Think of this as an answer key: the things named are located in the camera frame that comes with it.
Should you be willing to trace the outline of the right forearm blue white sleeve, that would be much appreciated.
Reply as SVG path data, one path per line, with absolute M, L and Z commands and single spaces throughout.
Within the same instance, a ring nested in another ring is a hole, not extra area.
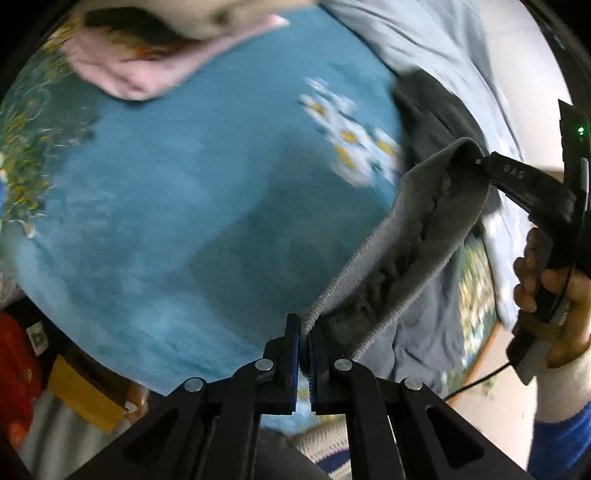
M 590 352 L 541 369 L 528 473 L 535 479 L 588 479 L 590 420 Z

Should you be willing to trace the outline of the person's right hand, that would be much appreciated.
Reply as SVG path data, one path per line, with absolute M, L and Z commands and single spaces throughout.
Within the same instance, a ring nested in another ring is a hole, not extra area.
M 507 356 L 525 383 L 538 367 L 565 367 L 590 349 L 590 278 L 575 267 L 552 265 L 563 260 L 558 243 L 533 228 L 514 262 L 520 312 Z

